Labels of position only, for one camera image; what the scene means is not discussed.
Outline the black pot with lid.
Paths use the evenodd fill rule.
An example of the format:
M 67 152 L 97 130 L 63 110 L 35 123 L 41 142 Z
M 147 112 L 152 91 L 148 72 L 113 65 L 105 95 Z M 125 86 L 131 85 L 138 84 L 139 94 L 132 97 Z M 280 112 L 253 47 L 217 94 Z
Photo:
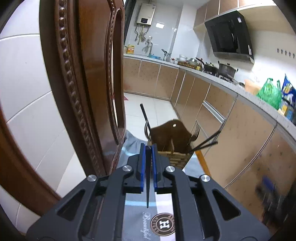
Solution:
M 202 58 L 196 58 L 202 65 L 202 71 L 204 73 L 216 76 L 218 74 L 218 68 L 215 67 L 212 63 L 204 62 Z

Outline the white gas water heater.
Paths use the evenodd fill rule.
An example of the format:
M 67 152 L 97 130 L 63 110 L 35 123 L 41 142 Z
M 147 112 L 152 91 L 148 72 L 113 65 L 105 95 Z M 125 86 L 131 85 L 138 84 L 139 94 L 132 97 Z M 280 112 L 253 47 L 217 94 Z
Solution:
M 156 4 L 142 3 L 137 17 L 137 24 L 151 26 L 155 10 Z

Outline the metal fork in holder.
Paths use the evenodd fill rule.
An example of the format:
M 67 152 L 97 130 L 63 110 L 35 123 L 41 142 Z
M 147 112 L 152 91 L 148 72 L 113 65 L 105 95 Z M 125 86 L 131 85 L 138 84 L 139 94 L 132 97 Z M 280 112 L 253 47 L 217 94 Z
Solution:
M 200 125 L 197 123 L 197 124 L 196 124 L 196 128 L 195 128 L 195 131 L 194 131 L 194 133 L 192 134 L 192 136 L 191 136 L 191 138 L 190 138 L 190 142 L 194 142 L 194 141 L 196 141 L 196 139 L 197 139 L 198 136 L 199 136 L 200 129 L 201 129 L 201 127 L 200 127 Z

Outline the speckled kitchen countertop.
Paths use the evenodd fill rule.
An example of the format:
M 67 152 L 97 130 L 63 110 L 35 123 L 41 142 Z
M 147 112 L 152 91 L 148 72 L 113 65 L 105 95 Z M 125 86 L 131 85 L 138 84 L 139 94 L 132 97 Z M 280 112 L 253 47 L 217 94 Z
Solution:
M 278 113 L 277 110 L 274 107 L 272 107 L 270 104 L 259 99 L 255 95 L 249 92 L 246 92 L 239 85 L 234 85 L 232 83 L 229 83 L 213 75 L 206 74 L 198 70 L 194 70 L 191 68 L 187 68 L 187 67 L 180 66 L 180 65 L 173 64 L 166 61 L 153 59 L 150 57 L 133 55 L 133 54 L 124 54 L 123 56 L 128 59 L 135 59 L 140 61 L 157 63 L 164 66 L 172 67 L 175 69 L 182 69 L 184 71 L 187 71 L 191 73 L 193 76 L 200 78 L 201 80 L 204 80 L 209 84 L 212 84 L 215 87 L 218 87 L 219 89 L 222 89 L 228 94 L 234 97 L 238 97 L 238 99 L 241 102 L 250 106 L 252 109 L 260 113 L 264 118 L 266 118 L 271 124 L 275 125 L 276 129 L 283 135 L 283 137 L 287 142 L 288 141 L 292 143 L 295 142 L 295 125 L 290 120 L 288 120 L 285 116 Z

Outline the steel cooking pot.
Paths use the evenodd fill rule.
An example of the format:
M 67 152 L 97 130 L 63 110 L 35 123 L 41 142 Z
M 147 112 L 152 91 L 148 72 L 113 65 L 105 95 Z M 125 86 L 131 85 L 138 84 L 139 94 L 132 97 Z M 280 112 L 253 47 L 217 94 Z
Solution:
M 238 69 L 235 69 L 230 66 L 229 63 L 223 64 L 220 61 L 218 61 L 218 73 L 219 75 L 225 77 L 225 78 L 234 78 L 235 73 L 238 72 Z

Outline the tan lower kitchen cabinets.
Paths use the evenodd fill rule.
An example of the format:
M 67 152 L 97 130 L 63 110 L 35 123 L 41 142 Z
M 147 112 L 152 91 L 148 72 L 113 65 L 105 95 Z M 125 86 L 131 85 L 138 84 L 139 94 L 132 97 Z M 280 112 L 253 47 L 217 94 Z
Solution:
M 218 144 L 202 151 L 210 175 L 255 216 L 264 207 L 255 189 L 269 178 L 280 195 L 295 181 L 295 142 L 260 113 L 227 92 L 182 69 L 124 58 L 127 129 L 145 140 L 144 105 L 151 127 L 179 119 L 193 133 L 193 146 L 218 130 Z

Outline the green plastic bag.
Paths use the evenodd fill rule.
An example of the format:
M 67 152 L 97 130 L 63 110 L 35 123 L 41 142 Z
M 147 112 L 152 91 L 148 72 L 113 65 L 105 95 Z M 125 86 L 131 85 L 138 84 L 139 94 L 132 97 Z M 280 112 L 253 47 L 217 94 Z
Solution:
M 278 110 L 282 98 L 280 81 L 274 85 L 273 79 L 268 78 L 256 96 Z

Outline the blue snack bag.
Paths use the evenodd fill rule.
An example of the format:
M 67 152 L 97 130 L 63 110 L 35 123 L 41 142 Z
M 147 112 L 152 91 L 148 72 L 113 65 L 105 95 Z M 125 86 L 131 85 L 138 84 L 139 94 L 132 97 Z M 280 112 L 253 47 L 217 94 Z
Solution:
M 294 108 L 295 107 L 295 98 L 296 98 L 296 90 L 288 80 L 287 75 L 285 75 L 285 79 L 281 88 L 282 99 L 288 101 L 288 103 Z

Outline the black range hood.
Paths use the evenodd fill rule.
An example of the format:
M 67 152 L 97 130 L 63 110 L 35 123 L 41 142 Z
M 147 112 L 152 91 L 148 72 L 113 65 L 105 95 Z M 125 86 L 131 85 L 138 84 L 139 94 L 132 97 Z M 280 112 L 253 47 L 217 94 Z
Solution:
M 232 11 L 205 22 L 213 54 L 217 58 L 254 63 L 254 53 L 246 20 Z

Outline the brown wooden utensil holder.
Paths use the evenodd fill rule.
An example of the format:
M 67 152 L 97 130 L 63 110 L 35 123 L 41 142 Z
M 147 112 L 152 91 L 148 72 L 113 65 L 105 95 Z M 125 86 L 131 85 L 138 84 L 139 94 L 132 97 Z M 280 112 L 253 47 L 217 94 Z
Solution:
M 151 142 L 148 143 L 156 144 L 158 153 L 169 158 L 172 166 L 185 168 L 192 156 L 188 153 L 192 149 L 190 142 L 192 134 L 180 120 L 173 119 L 151 128 L 150 136 Z

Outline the black chopstick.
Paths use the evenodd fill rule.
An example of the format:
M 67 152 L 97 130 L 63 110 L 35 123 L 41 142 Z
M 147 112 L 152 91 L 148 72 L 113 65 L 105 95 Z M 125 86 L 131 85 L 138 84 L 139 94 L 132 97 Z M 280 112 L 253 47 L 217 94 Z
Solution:
M 148 120 L 148 118 L 147 118 L 147 114 L 146 114 L 146 112 L 145 112 L 144 105 L 143 105 L 142 103 L 140 104 L 140 108 L 141 108 L 141 110 L 142 110 L 142 114 L 144 115 L 144 119 L 145 119 L 145 121 L 147 122 L 147 128 L 148 128 L 149 131 L 151 131 L 151 126 L 150 126 L 150 124 L 149 124 L 149 120 Z
M 150 183 L 151 183 L 151 162 L 152 162 L 152 150 L 150 146 L 146 146 L 145 148 L 145 160 L 146 160 L 146 200 L 147 200 L 147 208 L 149 208 L 149 193 L 150 193 Z
M 218 130 L 217 132 L 215 132 L 213 135 L 211 135 L 210 137 L 208 137 L 206 140 L 204 140 L 203 142 L 201 142 L 201 144 L 197 145 L 196 147 L 192 148 L 191 150 L 189 150 L 189 154 L 192 154 L 194 153 L 195 151 L 198 151 L 198 150 L 202 150 L 202 149 L 205 149 L 207 147 L 211 147 L 211 146 L 214 146 L 216 144 L 218 144 L 218 141 L 214 139 L 216 137 L 218 137 L 218 135 L 221 133 L 220 130 Z

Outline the metal spoon in holder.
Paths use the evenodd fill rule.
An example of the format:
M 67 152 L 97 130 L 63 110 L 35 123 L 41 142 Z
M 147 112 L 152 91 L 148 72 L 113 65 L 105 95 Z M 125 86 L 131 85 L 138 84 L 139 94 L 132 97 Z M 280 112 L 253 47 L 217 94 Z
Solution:
M 144 125 L 144 134 L 147 138 L 148 142 L 151 142 L 150 130 L 149 130 L 149 122 L 146 121 Z

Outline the black chopstick in holder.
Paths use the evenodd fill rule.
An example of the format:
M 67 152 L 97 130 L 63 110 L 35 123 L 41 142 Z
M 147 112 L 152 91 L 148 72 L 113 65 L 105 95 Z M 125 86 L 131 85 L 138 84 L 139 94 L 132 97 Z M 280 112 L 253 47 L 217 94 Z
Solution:
M 149 124 L 149 120 L 148 120 L 148 118 L 147 118 L 147 114 L 146 114 L 146 112 L 145 112 L 144 105 L 143 105 L 142 103 L 140 104 L 140 108 L 141 108 L 141 110 L 142 110 L 142 114 L 144 115 L 144 119 L 145 119 L 145 121 L 147 122 L 147 128 L 148 128 L 149 131 L 151 131 L 151 126 L 150 126 L 150 124 Z
M 192 154 L 194 153 L 195 151 L 198 151 L 198 150 L 202 150 L 202 149 L 205 149 L 207 147 L 211 147 L 211 146 L 214 146 L 216 144 L 218 144 L 218 141 L 214 139 L 216 137 L 218 137 L 218 135 L 221 133 L 220 130 L 218 130 L 217 132 L 215 132 L 213 135 L 211 135 L 210 137 L 208 137 L 206 140 L 204 140 L 203 142 L 201 142 L 201 144 L 197 145 L 196 147 L 192 148 L 191 150 L 189 150 L 189 154 Z

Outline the yellow box on counter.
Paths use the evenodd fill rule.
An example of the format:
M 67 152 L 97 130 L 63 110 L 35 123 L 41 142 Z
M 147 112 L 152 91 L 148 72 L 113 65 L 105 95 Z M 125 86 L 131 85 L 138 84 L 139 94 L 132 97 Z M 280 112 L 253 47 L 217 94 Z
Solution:
M 127 46 L 126 53 L 127 53 L 127 54 L 134 54 L 134 50 L 135 50 L 135 46 L 129 44 L 129 45 Z

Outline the carved wooden chair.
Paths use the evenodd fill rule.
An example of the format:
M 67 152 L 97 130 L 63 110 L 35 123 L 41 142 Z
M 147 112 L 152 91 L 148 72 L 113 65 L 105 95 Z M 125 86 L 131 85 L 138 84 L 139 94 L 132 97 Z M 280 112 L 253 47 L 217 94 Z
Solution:
M 125 137 L 123 1 L 1 1 L 1 187 L 36 215 L 70 153 L 111 174 Z

